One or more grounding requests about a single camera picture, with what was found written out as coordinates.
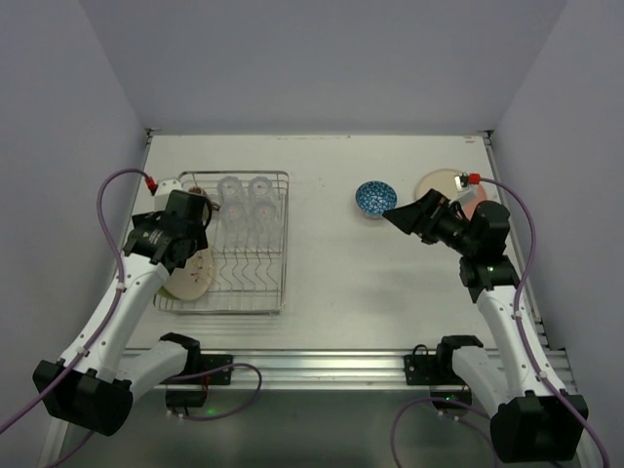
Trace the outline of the pink beige plate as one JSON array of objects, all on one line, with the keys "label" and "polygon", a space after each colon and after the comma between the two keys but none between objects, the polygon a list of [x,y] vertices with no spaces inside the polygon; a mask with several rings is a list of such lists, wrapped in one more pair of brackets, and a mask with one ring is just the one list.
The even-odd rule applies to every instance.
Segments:
[{"label": "pink beige plate", "polygon": [[459,188],[455,178],[460,174],[457,169],[438,169],[425,175],[415,186],[413,200],[418,200],[430,189],[445,195],[451,202],[458,202],[468,218],[471,218],[477,205],[488,198],[481,185]]}]

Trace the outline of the blue patterned bowl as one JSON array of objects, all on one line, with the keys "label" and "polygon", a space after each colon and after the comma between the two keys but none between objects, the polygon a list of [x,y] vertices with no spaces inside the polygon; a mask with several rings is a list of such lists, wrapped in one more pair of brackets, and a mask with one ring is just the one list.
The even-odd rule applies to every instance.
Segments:
[{"label": "blue patterned bowl", "polygon": [[364,215],[380,218],[385,212],[398,206],[398,196],[391,185],[380,180],[371,180],[356,189],[355,203]]}]

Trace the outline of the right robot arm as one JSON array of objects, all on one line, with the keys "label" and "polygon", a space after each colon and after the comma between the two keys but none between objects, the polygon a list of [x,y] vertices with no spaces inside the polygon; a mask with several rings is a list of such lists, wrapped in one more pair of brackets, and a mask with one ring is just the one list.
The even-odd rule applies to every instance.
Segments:
[{"label": "right robot arm", "polygon": [[486,320],[502,365],[468,335],[443,337],[436,358],[442,371],[459,377],[482,404],[497,457],[505,463],[571,460],[589,411],[584,398],[569,393],[557,376],[522,304],[520,278],[505,253],[507,208],[483,201],[467,216],[458,203],[431,189],[383,216],[422,243],[441,242],[460,255],[461,283]]}]

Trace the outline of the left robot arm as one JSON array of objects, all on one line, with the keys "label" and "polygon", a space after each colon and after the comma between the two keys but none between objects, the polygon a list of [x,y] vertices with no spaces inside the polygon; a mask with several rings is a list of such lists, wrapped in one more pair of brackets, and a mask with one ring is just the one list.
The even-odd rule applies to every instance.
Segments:
[{"label": "left robot arm", "polygon": [[174,332],[130,364],[121,360],[155,293],[207,247],[211,218],[207,197],[177,189],[163,210],[134,216],[121,251],[121,270],[91,319],[60,358],[40,362],[33,373],[49,415],[111,436],[141,396],[199,370],[199,341]]}]

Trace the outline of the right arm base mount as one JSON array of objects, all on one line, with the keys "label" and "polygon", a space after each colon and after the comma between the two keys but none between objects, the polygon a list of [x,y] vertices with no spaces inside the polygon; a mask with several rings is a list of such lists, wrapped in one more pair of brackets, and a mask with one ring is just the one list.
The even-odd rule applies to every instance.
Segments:
[{"label": "right arm base mount", "polygon": [[438,350],[431,351],[426,345],[417,344],[403,361],[406,385],[426,387],[429,396],[436,398],[432,405],[437,410],[462,410],[452,402],[473,404],[467,384],[449,369]]}]

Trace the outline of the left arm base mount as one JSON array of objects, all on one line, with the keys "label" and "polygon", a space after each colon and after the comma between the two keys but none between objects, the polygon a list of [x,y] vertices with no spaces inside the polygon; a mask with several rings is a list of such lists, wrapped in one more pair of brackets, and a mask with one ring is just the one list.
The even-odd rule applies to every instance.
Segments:
[{"label": "left arm base mount", "polygon": [[233,356],[229,354],[202,354],[190,370],[165,380],[167,409],[189,415],[190,410],[201,408],[208,400],[211,386],[231,383],[232,369],[216,370],[232,363]]}]

